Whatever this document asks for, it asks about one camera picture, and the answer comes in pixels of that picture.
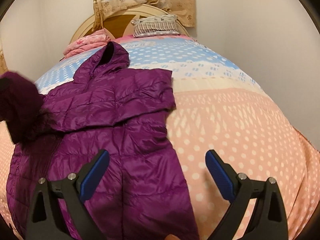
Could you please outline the pink blue dotted bedspread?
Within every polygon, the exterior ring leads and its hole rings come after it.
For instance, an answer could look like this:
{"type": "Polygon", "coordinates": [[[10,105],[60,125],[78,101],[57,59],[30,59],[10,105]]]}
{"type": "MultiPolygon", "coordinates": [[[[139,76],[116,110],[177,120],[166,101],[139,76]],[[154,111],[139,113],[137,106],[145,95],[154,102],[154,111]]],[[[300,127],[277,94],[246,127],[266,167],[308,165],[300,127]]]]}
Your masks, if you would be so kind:
{"type": "MultiPolygon", "coordinates": [[[[283,198],[289,239],[306,239],[319,206],[319,151],[295,129],[273,100],[248,75],[212,50],[180,37],[114,40],[129,54],[131,69],[172,72],[175,109],[166,119],[189,191],[199,233],[207,238],[230,203],[206,167],[219,157],[250,179],[273,177],[283,198]]],[[[14,235],[7,180],[15,144],[1,120],[1,217],[14,235]]]]}

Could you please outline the beige side window curtain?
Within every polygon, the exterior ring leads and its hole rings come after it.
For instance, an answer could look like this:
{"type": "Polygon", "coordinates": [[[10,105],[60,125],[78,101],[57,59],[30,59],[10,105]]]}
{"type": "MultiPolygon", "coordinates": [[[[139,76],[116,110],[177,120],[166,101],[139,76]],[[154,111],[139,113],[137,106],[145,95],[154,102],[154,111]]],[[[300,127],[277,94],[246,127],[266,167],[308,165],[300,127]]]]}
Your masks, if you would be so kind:
{"type": "Polygon", "coordinates": [[[2,45],[0,44],[0,75],[8,71],[7,64],[4,58],[2,45]]]}

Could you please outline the beige wooden headboard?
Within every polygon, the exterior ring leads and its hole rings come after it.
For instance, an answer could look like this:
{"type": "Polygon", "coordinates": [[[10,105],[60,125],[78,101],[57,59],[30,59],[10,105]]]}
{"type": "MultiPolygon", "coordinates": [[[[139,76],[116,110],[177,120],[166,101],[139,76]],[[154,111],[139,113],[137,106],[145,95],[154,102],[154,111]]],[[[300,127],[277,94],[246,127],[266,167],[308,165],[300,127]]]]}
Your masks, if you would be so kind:
{"type": "MultiPolygon", "coordinates": [[[[132,20],[150,16],[163,16],[167,14],[168,13],[162,9],[148,4],[142,4],[127,10],[116,12],[111,17],[104,20],[103,25],[108,31],[108,36],[114,40],[116,38],[133,34],[134,26],[131,23],[132,20]]],[[[92,15],[85,20],[85,22],[76,30],[70,42],[72,43],[81,37],[93,33],[92,28],[94,21],[95,15],[92,15]]]]}

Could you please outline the grey patterned pillow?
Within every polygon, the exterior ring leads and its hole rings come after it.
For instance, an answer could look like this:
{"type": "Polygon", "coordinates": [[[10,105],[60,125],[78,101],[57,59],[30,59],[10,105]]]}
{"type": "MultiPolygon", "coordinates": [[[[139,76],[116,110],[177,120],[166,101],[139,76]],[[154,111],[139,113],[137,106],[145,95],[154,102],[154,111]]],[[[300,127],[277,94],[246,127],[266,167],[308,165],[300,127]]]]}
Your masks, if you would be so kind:
{"type": "Polygon", "coordinates": [[[136,38],[165,35],[181,35],[176,15],[150,16],[131,20],[136,38]]]}

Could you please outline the folded pink blanket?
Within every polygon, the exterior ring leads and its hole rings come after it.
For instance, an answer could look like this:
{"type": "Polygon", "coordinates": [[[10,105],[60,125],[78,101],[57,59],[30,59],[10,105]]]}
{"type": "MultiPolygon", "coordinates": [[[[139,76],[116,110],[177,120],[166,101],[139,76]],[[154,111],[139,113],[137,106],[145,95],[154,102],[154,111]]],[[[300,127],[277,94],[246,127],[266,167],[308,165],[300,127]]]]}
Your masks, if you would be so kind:
{"type": "Polygon", "coordinates": [[[63,51],[64,58],[67,59],[82,52],[105,46],[110,40],[107,30],[105,28],[100,29],[70,43],[63,51]]]}

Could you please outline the purple puffer jacket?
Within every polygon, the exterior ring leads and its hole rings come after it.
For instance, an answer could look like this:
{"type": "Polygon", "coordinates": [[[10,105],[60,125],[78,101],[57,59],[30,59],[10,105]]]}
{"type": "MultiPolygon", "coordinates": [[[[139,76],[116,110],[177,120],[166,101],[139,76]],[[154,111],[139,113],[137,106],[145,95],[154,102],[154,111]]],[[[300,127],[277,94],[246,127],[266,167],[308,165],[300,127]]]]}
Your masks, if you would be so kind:
{"type": "Polygon", "coordinates": [[[110,164],[85,207],[107,239],[199,238],[167,137],[172,72],[129,64],[128,52],[108,42],[46,95],[16,72],[1,76],[1,120],[15,144],[7,201],[22,237],[39,179],[66,178],[106,150],[110,164]]]}

